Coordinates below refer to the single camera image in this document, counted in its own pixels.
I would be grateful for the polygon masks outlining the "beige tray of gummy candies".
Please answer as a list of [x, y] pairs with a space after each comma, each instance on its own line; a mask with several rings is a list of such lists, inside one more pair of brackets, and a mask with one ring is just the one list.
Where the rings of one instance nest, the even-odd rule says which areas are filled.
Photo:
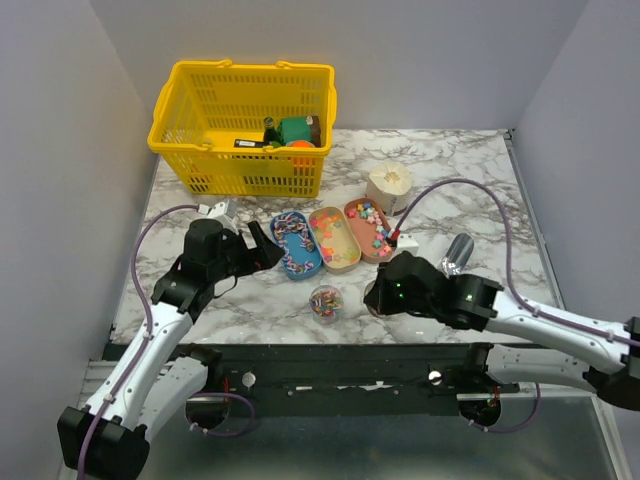
[[309, 215], [312, 234], [326, 270], [343, 274], [353, 270], [361, 259], [361, 248], [342, 210], [323, 207]]

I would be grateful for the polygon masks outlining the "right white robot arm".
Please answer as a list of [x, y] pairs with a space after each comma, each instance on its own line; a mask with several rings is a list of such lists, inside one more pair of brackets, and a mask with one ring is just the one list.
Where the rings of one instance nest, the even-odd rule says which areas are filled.
[[505, 291], [472, 274], [446, 276], [403, 252], [379, 265], [364, 304], [380, 316], [408, 314], [452, 329], [489, 331], [535, 343], [525, 353], [493, 346], [460, 367], [460, 379], [480, 392], [498, 384], [535, 382], [594, 393], [606, 403], [639, 408], [639, 320], [583, 317]]

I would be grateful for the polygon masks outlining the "pink tray of star candies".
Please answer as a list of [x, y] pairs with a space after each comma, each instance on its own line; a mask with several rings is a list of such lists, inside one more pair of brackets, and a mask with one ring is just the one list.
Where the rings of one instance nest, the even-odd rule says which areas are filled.
[[389, 261], [395, 248], [387, 241], [391, 227], [382, 208], [362, 197], [350, 200], [343, 211], [361, 260], [369, 264]]

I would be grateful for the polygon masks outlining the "blue tray of striped candies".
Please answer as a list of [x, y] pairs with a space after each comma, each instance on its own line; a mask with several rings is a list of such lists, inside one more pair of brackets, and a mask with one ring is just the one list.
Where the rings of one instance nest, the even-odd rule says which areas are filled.
[[323, 260], [306, 217], [298, 211], [274, 216], [270, 223], [274, 242], [284, 251], [281, 263], [291, 280], [305, 280], [316, 275]]

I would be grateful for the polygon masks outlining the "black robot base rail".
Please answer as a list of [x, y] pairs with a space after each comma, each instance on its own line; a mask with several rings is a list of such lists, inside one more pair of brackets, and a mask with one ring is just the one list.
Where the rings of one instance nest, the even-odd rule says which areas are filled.
[[458, 396], [491, 394], [490, 346], [473, 344], [189, 344], [174, 353], [205, 366], [205, 391], [241, 401], [190, 402], [192, 411], [258, 418], [455, 416]]

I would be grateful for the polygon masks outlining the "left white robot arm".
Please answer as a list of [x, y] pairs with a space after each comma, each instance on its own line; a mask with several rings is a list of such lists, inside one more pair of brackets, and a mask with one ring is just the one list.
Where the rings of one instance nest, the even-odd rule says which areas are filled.
[[57, 422], [65, 465], [78, 478], [135, 479], [153, 437], [196, 392], [214, 393], [220, 368], [191, 356], [177, 372], [162, 372], [170, 354], [215, 297], [215, 286], [273, 268], [283, 250], [258, 222], [248, 224], [255, 242], [221, 217], [193, 221], [183, 251], [156, 283], [146, 319], [109, 377], [81, 408], [66, 408]]

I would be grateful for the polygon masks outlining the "silver metal scoop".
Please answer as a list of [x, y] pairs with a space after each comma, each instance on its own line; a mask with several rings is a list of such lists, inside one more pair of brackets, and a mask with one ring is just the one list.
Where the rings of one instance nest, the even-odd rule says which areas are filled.
[[439, 269], [447, 277], [460, 275], [474, 250], [474, 240], [466, 233], [459, 233], [440, 261]]

